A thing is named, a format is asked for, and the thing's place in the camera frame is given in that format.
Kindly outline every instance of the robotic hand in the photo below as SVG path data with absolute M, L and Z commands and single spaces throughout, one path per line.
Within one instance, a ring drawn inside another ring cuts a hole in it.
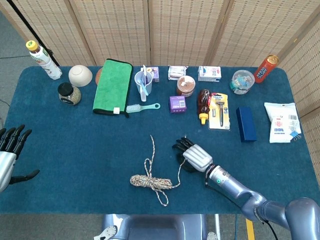
M 234 199 L 249 195 L 249 199 L 240 207 L 247 219 L 276 223 L 291 232 L 292 240 L 320 240 L 320 207 L 314 200 L 301 197 L 286 206 L 269 201 L 215 165 L 212 156 L 186 137 L 178 139 L 172 148 L 182 151 L 182 154 L 178 154 L 179 162 L 185 159 L 194 170 L 205 172 L 206 185 L 209 178 Z
M 0 192 L 4 191 L 9 184 L 28 181 L 40 172 L 37 169 L 25 176 L 12 176 L 16 160 L 32 132 L 29 129 L 20 136 L 24 128 L 25 125 L 10 128 L 8 131 L 5 128 L 0 129 Z

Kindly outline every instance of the green towel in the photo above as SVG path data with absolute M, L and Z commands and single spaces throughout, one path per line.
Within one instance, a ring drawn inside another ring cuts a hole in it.
M 104 115 L 117 115 L 126 112 L 133 66 L 124 61 L 108 58 L 102 68 L 96 88 L 93 112 Z

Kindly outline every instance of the plastic bag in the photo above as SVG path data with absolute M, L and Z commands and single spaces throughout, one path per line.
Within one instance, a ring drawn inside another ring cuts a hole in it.
M 301 134 L 296 104 L 278 104 L 265 102 L 264 107 L 271 122 L 270 143 L 290 143 Z

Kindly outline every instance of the orange can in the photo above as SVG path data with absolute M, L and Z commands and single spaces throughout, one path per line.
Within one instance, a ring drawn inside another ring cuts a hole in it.
M 262 83 L 266 76 L 277 66 L 278 62 L 279 58 L 276 55 L 267 56 L 254 73 L 255 82 Z

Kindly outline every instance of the white rope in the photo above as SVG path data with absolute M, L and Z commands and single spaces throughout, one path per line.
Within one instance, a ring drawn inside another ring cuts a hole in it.
M 180 186 L 180 170 L 186 160 L 183 160 L 183 162 L 180 164 L 179 171 L 178 171 L 178 184 L 172 186 L 170 179 L 152 177 L 152 163 L 154 162 L 156 148 L 155 148 L 154 138 L 151 135 L 150 135 L 150 137 L 152 140 L 153 152 L 152 152 L 151 160 L 149 158 L 146 158 L 144 160 L 144 169 L 145 169 L 146 175 L 133 175 L 130 178 L 130 183 L 136 187 L 151 188 L 153 191 L 155 191 L 156 196 L 158 197 L 158 200 L 161 203 L 161 205 L 166 207 L 169 204 L 169 199 L 168 199 L 166 193 L 162 190 L 174 189 L 174 188 Z M 166 203 L 163 203 L 161 201 L 160 196 L 159 196 L 159 192 L 162 193 L 163 196 L 165 197 Z

